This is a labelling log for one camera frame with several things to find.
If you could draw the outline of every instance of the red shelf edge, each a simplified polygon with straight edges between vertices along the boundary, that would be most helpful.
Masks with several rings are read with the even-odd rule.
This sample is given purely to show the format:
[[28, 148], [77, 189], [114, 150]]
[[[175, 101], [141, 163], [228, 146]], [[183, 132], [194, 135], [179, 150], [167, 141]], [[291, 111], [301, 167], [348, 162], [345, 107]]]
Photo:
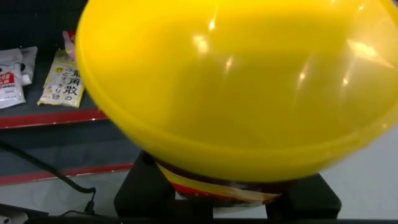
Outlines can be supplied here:
[[[134, 163], [70, 169], [63, 171], [62, 173], [68, 177], [73, 177], [79, 175], [91, 175], [91, 174], [102, 174], [106, 172], [127, 171], [132, 168], [133, 164]], [[56, 177], [48, 172], [36, 172], [33, 174], [21, 174], [21, 175], [0, 177], [0, 185], [21, 184], [25, 182], [33, 182], [33, 181], [49, 180], [49, 179], [56, 179]]]
[[77, 123], [107, 119], [108, 117], [98, 109], [76, 110], [61, 113], [35, 114], [0, 118], [0, 129], [23, 128], [31, 126]]

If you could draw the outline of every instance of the black stand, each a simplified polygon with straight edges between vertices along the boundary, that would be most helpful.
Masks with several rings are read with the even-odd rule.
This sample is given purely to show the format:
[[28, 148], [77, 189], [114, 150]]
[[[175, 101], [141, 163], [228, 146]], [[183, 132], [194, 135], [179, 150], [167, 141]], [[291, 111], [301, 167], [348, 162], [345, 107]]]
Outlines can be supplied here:
[[[175, 191], [156, 166], [153, 158], [142, 152], [128, 173], [114, 206], [119, 217], [211, 220], [209, 202], [175, 200]], [[317, 174], [296, 181], [278, 200], [267, 205], [270, 220], [336, 218], [341, 202]]]

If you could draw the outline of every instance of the black power cord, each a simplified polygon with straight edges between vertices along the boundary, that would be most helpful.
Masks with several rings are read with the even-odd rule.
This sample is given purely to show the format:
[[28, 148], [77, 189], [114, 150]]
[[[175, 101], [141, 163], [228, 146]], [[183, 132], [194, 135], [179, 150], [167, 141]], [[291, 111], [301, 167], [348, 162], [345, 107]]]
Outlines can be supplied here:
[[35, 158], [35, 157], [29, 155], [28, 153], [24, 152], [23, 150], [18, 149], [17, 147], [14, 147], [4, 141], [0, 141], [0, 149], [10, 152], [28, 162], [30, 162], [33, 165], [35, 165], [43, 170], [46, 170], [47, 172], [58, 177], [60, 180], [64, 181], [66, 184], [68, 184], [73, 189], [77, 190], [78, 192], [81, 192], [84, 194], [93, 194], [93, 196], [91, 197], [91, 200], [86, 205], [85, 213], [87, 213], [89, 215], [94, 215], [94, 196], [96, 193], [95, 187], [85, 188], [85, 187], [82, 187], [82, 186], [76, 184], [73, 180], [71, 180], [67, 176], [63, 175], [56, 168], [48, 165], [47, 163], [41, 161], [40, 159]]

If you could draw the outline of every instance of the snack package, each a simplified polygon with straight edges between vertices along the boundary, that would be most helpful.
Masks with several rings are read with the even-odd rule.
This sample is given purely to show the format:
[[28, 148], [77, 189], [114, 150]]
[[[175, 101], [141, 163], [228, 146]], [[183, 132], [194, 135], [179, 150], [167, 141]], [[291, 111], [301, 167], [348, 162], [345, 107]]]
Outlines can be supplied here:
[[35, 70], [35, 61], [37, 54], [37, 47], [28, 47], [25, 49], [21, 49], [22, 56], [22, 65], [21, 65], [21, 73], [22, 73], [22, 85], [32, 84], [33, 81], [33, 72]]
[[0, 51], [0, 109], [25, 103], [19, 49]]
[[62, 36], [65, 40], [65, 50], [67, 54], [75, 60], [75, 32], [63, 31]]
[[59, 50], [44, 85], [38, 105], [63, 105], [78, 108], [83, 96], [84, 85], [79, 71], [66, 51]]

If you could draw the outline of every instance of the yellow bowl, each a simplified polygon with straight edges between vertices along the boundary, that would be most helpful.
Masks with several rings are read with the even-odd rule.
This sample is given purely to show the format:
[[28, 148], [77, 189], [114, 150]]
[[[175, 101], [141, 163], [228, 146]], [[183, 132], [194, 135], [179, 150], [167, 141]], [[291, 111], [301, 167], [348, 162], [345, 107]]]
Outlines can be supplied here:
[[391, 0], [95, 0], [76, 56], [96, 104], [147, 152], [273, 182], [397, 121], [397, 21]]

